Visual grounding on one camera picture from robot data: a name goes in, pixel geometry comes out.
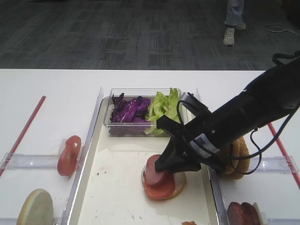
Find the white shoe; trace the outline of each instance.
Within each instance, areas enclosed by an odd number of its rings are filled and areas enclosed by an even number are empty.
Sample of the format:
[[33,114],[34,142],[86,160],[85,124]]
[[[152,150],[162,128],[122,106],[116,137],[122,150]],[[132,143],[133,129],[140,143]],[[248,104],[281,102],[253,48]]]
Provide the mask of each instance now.
[[224,40],[223,43],[227,46],[233,46],[234,45],[234,27],[227,27],[225,34],[224,34]]
[[245,30],[246,24],[244,22],[241,22],[239,25],[236,25],[235,28],[238,30]]

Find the red stick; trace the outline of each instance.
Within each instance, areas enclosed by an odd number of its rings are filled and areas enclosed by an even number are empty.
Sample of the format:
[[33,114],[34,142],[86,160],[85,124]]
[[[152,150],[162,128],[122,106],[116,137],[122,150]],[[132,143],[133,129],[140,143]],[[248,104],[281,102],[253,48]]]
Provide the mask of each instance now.
[[[271,131],[271,133],[272,133],[272,135],[274,137],[276,135],[276,130],[273,127],[272,123],[269,123],[268,127],[269,127],[269,129],[270,129],[270,131]],[[277,143],[277,145],[278,145],[278,147],[279,147],[282,155],[285,156],[285,157],[288,156],[288,154],[287,154],[287,152],[285,150],[285,147],[283,146],[283,144],[282,144],[282,142],[281,142],[281,140],[279,138],[277,138],[276,143]],[[298,187],[300,189],[300,177],[299,177],[299,174],[297,172],[294,172],[296,170],[295,170],[295,168],[294,168],[294,166],[293,166],[293,164],[292,164],[292,162],[290,161],[289,158],[287,158],[287,163],[288,163],[288,165],[289,165],[289,167],[290,167],[290,169],[292,171],[292,175],[293,175],[293,177],[294,177],[294,179],[295,179],[295,181],[296,181],[296,183],[297,183],[297,185],[298,185]]]
[[16,149],[18,148],[19,144],[21,143],[21,140],[23,139],[24,135],[26,134],[26,131],[28,130],[29,126],[31,125],[33,119],[35,118],[35,116],[37,115],[39,109],[41,108],[42,104],[44,103],[46,99],[46,96],[42,96],[41,100],[39,101],[38,105],[36,106],[35,110],[33,111],[32,115],[30,116],[29,120],[27,121],[26,125],[24,126],[22,132],[20,133],[18,139],[16,140],[16,142],[14,143],[12,149],[9,152],[9,155],[4,163],[4,168],[2,168],[0,170],[0,177],[3,174],[3,172],[5,171],[6,166],[8,165],[12,154],[16,151]]

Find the gray carpet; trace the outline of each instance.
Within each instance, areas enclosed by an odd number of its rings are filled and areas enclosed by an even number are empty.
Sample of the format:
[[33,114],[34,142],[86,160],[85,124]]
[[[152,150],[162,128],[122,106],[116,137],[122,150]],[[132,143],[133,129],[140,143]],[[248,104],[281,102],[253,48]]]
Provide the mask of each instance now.
[[226,0],[0,0],[0,68],[266,70],[300,38],[275,0],[245,0],[246,31],[222,43]]

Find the label sticker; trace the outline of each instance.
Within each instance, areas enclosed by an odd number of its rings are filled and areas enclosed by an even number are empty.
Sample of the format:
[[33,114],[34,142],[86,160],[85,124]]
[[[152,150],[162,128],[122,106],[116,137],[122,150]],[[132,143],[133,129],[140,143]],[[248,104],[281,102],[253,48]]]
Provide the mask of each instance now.
[[[200,134],[195,138],[195,140],[202,144],[209,151],[212,151],[214,153],[220,151],[215,146],[213,146],[212,143],[210,143],[205,134]],[[190,141],[189,144],[202,158],[208,158],[209,156],[211,156],[211,154],[207,153],[202,148],[200,148],[194,141]]]

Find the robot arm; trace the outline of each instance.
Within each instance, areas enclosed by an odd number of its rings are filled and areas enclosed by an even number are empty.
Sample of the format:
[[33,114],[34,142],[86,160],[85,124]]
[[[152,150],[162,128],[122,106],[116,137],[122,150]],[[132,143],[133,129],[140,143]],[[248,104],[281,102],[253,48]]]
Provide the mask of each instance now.
[[156,161],[156,171],[198,171],[204,163],[223,172],[224,162],[216,155],[222,145],[294,113],[300,103],[300,58],[286,65],[273,60],[276,67],[258,76],[214,112],[191,94],[184,94],[179,103],[196,117],[184,126],[166,116],[157,120],[157,128],[166,131],[171,139]]

